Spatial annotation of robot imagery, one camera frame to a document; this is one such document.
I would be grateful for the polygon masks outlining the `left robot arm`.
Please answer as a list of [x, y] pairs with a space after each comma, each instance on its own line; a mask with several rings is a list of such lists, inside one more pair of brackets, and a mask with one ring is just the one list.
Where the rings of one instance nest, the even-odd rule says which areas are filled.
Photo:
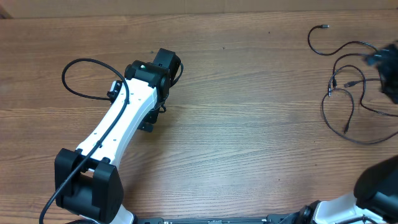
[[165, 101], [183, 73], [177, 54], [159, 49], [153, 62], [134, 61], [120, 73], [93, 60], [119, 80], [106, 99], [111, 107], [94, 131], [75, 150], [61, 149], [54, 162], [55, 193], [41, 211], [39, 222], [52, 203], [78, 215], [77, 223], [136, 223], [123, 206], [124, 189], [119, 165], [137, 130], [152, 132]]

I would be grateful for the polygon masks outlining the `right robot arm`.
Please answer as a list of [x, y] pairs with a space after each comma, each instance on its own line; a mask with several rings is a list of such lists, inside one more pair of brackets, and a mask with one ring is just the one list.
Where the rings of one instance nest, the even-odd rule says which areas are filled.
[[[397, 103], [397, 45], [365, 56], [379, 72], [381, 90]], [[290, 214], [291, 223], [397, 223], [397, 156], [367, 168], [352, 194], [316, 201]]]

